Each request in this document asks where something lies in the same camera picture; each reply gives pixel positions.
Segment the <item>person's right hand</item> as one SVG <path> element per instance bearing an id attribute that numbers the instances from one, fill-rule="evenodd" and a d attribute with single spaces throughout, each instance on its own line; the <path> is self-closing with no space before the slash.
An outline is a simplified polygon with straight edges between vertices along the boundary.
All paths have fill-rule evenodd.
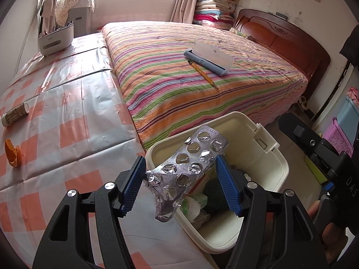
<path id="1" fill-rule="evenodd" d="M 331 264 L 345 248 L 348 236 L 344 229 L 339 229 L 334 223 L 329 223 L 322 233 L 322 241 L 326 248 L 327 262 Z"/>

